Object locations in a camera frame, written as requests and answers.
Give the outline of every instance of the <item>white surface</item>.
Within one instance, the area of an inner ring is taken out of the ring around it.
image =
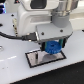
[[[18,9],[20,3],[14,4],[14,2],[15,2],[15,0],[6,0],[5,7],[6,7],[7,13],[16,13],[17,12],[17,9]]]
[[[17,32],[18,36],[26,35],[27,33],[35,32],[36,25],[50,23],[49,21],[43,21],[43,17],[50,16],[50,11],[26,11],[25,8],[20,5],[17,12]],[[41,22],[32,22],[41,18]]]
[[[0,31],[14,35],[11,14],[0,15]],[[67,59],[45,64],[39,67],[30,68],[25,56],[30,50],[38,49],[36,43],[9,40],[0,37],[0,46],[4,50],[0,52],[0,84],[8,84],[22,79],[26,79],[44,72],[48,72],[60,67],[68,66],[84,61],[84,32],[76,31],[68,40],[65,49]]]

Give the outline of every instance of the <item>black component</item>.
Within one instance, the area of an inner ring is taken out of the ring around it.
[[[65,47],[66,42],[67,42],[67,38],[64,38],[64,39],[63,39],[62,48],[64,48],[64,47]]]
[[[31,40],[31,41],[37,41],[37,37],[36,37],[36,33],[30,33],[29,35],[23,36],[23,38],[25,37],[25,39],[27,40]]]
[[[63,32],[63,30],[61,29],[60,32]]]
[[[41,34],[44,35],[44,32],[42,32]]]
[[[29,58],[28,58],[28,56],[27,56],[27,54],[29,54],[29,53],[25,53],[25,55],[26,55],[26,58],[27,58],[27,60],[28,60],[28,64],[29,64],[30,68],[34,68],[34,67],[37,67],[37,66],[41,66],[41,65],[44,65],[44,64],[51,63],[51,62],[56,62],[56,61],[59,61],[59,60],[64,60],[64,59],[66,59],[66,56],[64,55],[64,53],[63,53],[62,51],[61,51],[60,53],[63,55],[63,58],[59,58],[59,59],[52,60],[52,61],[49,61],[49,62],[44,62],[44,63],[42,63],[42,64],[38,64],[38,65],[34,65],[34,66],[31,65],[31,63],[30,63],[30,61],[29,61]]]
[[[84,30],[82,30],[84,32]]]
[[[13,17],[14,15],[12,14],[11,16]]]
[[[28,40],[37,41],[36,33],[30,33],[29,35],[25,35],[22,37],[16,37],[16,36],[6,35],[6,34],[0,32],[0,36],[3,36],[8,39],[16,39],[16,40],[23,40],[23,41],[28,41]]]
[[[3,24],[0,23],[0,27],[2,27],[2,26],[3,26]]]
[[[2,8],[0,8],[0,14],[2,14],[3,13],[3,9]]]
[[[45,42],[43,42],[42,44],[41,44],[41,51],[45,51]]]
[[[4,3],[6,0],[0,0],[0,3]]]
[[[32,9],[44,9],[46,4],[47,0],[32,0],[30,6]]]
[[[15,3],[15,4],[17,4],[17,3],[20,3],[20,2],[19,2],[19,0],[15,0],[15,2],[14,2],[14,3]]]
[[[36,53],[36,56],[35,57],[36,57],[36,59],[38,59],[38,53]]]

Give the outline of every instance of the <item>screw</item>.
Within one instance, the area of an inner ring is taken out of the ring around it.
[[[60,32],[63,32],[63,30],[61,29]]]
[[[12,14],[11,16],[13,17],[14,15]]]
[[[3,24],[0,23],[0,27],[2,27],[2,26],[3,26]]]
[[[41,34],[44,35],[44,32],[42,32]]]

